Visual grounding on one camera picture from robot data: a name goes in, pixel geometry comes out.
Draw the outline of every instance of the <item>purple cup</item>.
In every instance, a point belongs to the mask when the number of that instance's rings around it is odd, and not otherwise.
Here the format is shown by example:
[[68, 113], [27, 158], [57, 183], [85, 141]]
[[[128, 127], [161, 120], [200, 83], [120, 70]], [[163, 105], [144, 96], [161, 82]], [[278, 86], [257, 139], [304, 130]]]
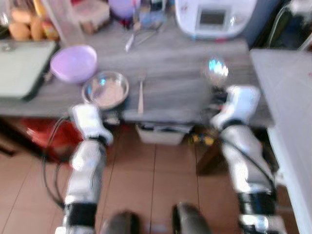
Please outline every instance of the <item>purple cup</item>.
[[91, 46], [71, 46], [52, 57], [50, 69], [66, 83], [83, 83], [95, 74], [97, 61], [97, 53]]

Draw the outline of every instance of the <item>white container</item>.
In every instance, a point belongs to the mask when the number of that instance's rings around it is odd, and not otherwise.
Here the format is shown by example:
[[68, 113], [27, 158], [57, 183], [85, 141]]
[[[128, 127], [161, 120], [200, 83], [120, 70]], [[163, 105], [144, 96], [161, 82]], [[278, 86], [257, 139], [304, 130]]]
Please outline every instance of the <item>white container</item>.
[[181, 132], [154, 132], [152, 130], [142, 129], [138, 125], [136, 125], [136, 130], [141, 141], [147, 144], [178, 145], [185, 135], [185, 133]]

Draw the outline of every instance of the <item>rice cooker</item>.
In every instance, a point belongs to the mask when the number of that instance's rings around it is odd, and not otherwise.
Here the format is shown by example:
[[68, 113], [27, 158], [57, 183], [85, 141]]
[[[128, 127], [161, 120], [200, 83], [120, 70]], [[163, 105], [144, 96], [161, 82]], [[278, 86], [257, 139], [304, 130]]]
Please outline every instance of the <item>rice cooker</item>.
[[253, 32], [249, 33], [259, 33], [277, 2], [278, 0], [175, 0], [175, 13], [181, 30], [192, 37], [226, 39], [241, 34], [250, 24]]

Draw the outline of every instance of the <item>stainless steel bowl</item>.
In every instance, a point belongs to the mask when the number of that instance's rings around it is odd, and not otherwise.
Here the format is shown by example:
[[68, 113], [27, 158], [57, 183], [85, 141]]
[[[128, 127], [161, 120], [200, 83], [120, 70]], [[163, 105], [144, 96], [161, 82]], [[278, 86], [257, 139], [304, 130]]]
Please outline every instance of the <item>stainless steel bowl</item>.
[[97, 73], [93, 78], [84, 84], [82, 88], [82, 98], [84, 102], [98, 105], [95, 100], [96, 95], [99, 93], [99, 91], [105, 92], [104, 87], [107, 80], [112, 80], [117, 85], [121, 86], [123, 90], [123, 96], [115, 103], [112, 103], [111, 105], [100, 106], [100, 108], [102, 110], [109, 110], [123, 103], [129, 94], [129, 82], [122, 74], [112, 71]]

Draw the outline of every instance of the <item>white table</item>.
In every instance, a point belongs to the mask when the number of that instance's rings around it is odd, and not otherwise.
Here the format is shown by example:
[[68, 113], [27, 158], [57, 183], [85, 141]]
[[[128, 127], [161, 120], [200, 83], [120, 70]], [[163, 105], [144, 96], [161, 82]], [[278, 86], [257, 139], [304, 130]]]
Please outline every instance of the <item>white table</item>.
[[268, 129], [301, 234], [312, 233], [312, 54], [252, 50], [275, 125]]

